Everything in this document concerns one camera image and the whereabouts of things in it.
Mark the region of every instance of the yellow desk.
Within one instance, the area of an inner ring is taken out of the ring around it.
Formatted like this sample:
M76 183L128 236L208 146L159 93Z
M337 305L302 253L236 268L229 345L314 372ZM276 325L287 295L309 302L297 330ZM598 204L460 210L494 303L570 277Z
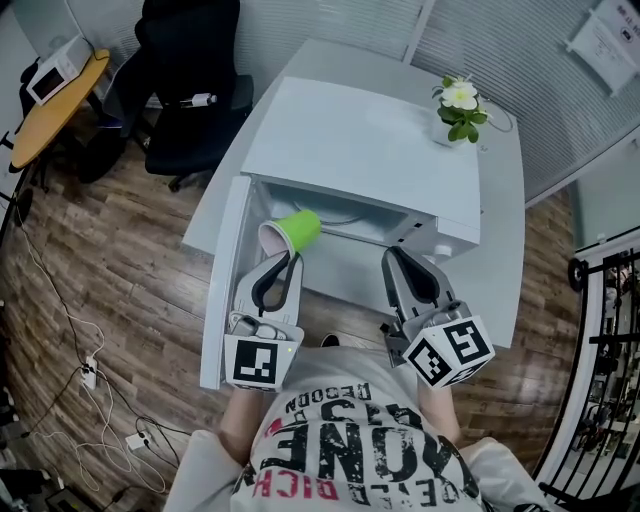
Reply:
M109 63L109 50L92 55L82 73L44 105L35 105L16 135L11 163L22 169L45 149L89 96Z

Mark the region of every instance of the white appliance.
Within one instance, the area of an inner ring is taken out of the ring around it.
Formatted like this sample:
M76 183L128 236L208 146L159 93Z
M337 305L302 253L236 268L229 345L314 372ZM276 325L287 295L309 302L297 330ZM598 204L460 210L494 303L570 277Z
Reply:
M283 80L229 190L209 288L202 386L217 388L223 378L228 314L238 281L265 258L257 236L264 220L316 211L323 233L303 251L303 286L388 314L382 278L358 277L381 269L386 247L438 263L480 243L476 148L431 141L433 115L360 89Z
M38 105L44 105L80 75L89 57L89 43L81 36L74 37L40 65L29 82L27 91Z

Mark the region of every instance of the wall sign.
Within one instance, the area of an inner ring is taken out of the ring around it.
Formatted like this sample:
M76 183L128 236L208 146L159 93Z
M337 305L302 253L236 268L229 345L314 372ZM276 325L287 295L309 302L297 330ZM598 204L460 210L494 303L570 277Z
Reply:
M567 49L600 75L615 96L640 71L640 14L627 0L603 0Z

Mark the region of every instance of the power strip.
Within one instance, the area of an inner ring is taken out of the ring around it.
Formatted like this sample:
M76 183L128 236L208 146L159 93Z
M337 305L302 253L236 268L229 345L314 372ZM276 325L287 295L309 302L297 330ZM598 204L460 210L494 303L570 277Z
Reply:
M131 451L144 448L145 441L149 444L153 442L153 438L148 430L141 430L139 433L133 434L125 439L127 446Z
M96 384L98 383L98 361L96 361L93 357L87 356L87 366L91 368L91 370L82 370L82 381L84 385L89 389L96 389Z

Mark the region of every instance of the green cup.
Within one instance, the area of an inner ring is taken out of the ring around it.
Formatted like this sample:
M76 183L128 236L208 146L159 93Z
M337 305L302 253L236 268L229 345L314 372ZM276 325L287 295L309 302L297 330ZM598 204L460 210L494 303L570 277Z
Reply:
M260 224L258 239L267 256L289 251L293 258L320 234L320 219L311 210L301 210L284 219Z

